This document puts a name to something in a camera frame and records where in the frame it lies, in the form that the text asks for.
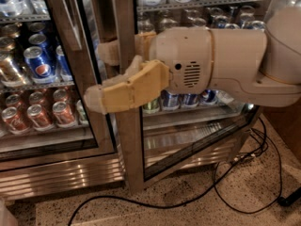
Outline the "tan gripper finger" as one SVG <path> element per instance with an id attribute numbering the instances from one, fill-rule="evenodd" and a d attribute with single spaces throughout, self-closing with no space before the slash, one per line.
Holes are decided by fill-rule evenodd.
<path id="1" fill-rule="evenodd" d="M 135 55 L 142 56 L 149 60 L 151 41 L 156 37 L 156 33 L 146 32 L 135 35 Z M 112 40 L 98 45 L 100 59 L 109 66 L 119 65 L 119 41 Z"/>
<path id="2" fill-rule="evenodd" d="M 143 62 L 135 56 L 125 74 L 89 87 L 84 101 L 91 111 L 102 114 L 138 108 L 156 99 L 169 85 L 169 68 L 159 60 Z"/>

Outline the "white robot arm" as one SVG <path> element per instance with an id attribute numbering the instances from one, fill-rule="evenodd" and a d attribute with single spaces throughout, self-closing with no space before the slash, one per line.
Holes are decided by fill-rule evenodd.
<path id="1" fill-rule="evenodd" d="M 284 107 L 301 95 L 301 8 L 286 7 L 263 30 L 173 27 L 150 41 L 122 75 L 88 88 L 87 107 L 107 114 L 159 97 L 223 90 L 237 101 Z"/>

